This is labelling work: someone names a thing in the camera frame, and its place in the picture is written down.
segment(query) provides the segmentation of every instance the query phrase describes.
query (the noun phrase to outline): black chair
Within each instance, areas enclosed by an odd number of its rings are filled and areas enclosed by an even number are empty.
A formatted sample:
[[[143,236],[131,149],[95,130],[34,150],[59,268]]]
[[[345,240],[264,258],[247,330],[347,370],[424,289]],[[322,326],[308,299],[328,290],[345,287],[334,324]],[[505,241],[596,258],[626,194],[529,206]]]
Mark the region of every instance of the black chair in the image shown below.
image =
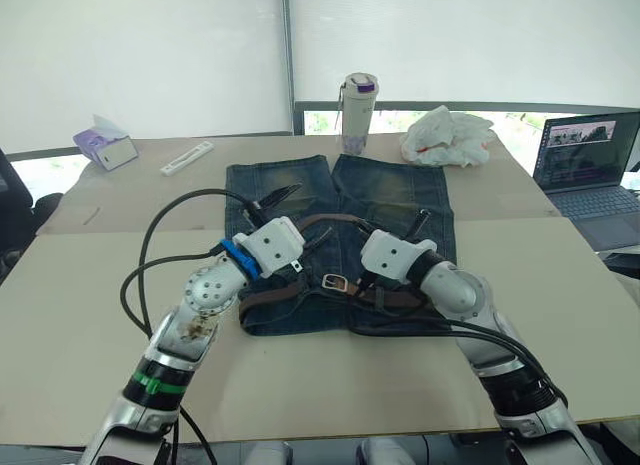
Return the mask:
[[[0,150],[0,283],[61,198],[61,193],[52,193],[32,208],[33,197]]]

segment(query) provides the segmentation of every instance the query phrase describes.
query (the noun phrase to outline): white remote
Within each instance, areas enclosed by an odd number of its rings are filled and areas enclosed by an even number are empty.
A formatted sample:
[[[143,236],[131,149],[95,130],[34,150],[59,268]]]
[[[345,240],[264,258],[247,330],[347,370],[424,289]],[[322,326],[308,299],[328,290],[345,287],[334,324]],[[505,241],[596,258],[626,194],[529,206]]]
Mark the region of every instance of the white remote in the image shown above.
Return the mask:
[[[166,177],[170,177],[174,173],[182,170],[184,167],[192,162],[195,162],[198,158],[207,152],[210,152],[215,148],[215,145],[211,142],[202,142],[200,145],[193,147],[186,153],[183,153],[175,160],[172,160],[164,167],[160,169],[162,174]]]

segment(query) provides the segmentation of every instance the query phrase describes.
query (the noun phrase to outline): jeans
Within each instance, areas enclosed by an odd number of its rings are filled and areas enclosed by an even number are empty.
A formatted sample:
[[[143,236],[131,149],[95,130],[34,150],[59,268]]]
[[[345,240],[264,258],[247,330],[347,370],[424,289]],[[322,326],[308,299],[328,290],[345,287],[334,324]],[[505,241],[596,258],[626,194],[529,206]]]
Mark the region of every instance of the jeans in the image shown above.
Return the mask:
[[[268,218],[286,215],[295,223],[317,213],[347,213],[402,237],[418,211],[428,209],[431,215],[415,238],[433,240],[438,253],[455,262],[453,211],[441,168],[391,164],[349,155],[340,156],[333,173],[321,155],[227,168],[226,188],[252,200],[296,183],[301,184],[301,188],[268,210]],[[304,269],[300,274],[287,267],[268,279],[256,280],[242,291],[240,298],[283,288],[296,280],[303,290],[295,298],[253,309],[242,323],[247,332],[283,335],[367,328],[380,320],[379,312],[348,306],[344,294],[322,288],[322,278],[327,273],[342,275],[351,283],[357,281],[363,272],[360,250],[367,238],[353,225],[341,222],[316,223],[304,231],[304,238],[307,243],[313,242],[325,235],[329,227],[328,236],[303,255],[300,263]],[[251,228],[242,214],[242,206],[227,200],[226,236],[250,233]],[[399,288],[397,282],[384,279],[379,280],[378,285],[385,289]],[[415,329],[415,324],[385,328],[392,335],[411,334]]]

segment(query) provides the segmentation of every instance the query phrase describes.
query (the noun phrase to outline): beige tabletop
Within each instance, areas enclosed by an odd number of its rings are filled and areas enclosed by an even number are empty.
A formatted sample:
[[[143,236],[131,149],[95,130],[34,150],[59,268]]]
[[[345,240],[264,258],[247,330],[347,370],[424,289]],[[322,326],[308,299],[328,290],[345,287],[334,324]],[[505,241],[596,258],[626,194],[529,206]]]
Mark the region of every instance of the beige tabletop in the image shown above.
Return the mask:
[[[578,421],[640,414],[640,315],[563,218],[458,221],[460,265],[568,395]],[[0,443],[83,445],[145,339],[120,310],[142,234],[42,235],[0,287]],[[151,256],[208,249],[221,231],[160,232]],[[196,263],[148,273],[154,323]],[[213,441],[495,428],[451,339],[344,331],[256,338],[225,317],[185,406]],[[182,438],[194,437],[183,427]]]
[[[402,163],[398,134],[371,135],[364,156]],[[62,199],[40,233],[136,232],[145,230],[164,205],[198,188],[224,187],[231,164],[250,164],[326,155],[333,167],[336,137],[212,138],[216,148],[171,177],[159,169],[202,142],[201,138],[136,140],[139,158],[111,172],[91,163]],[[499,141],[480,167],[445,167],[456,220],[560,216],[538,186]],[[222,229],[222,198],[197,198],[169,214],[162,230]]]

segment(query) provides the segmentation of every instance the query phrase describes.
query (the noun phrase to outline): metal buckle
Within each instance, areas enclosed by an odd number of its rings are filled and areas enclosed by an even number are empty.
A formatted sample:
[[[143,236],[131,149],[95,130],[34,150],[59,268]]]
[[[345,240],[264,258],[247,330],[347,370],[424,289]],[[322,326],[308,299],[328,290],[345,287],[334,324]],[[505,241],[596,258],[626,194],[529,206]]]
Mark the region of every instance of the metal buckle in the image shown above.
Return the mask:
[[[348,285],[349,282],[342,275],[326,273],[324,277],[322,277],[322,288],[326,288],[327,290],[336,290],[338,292],[347,293]]]

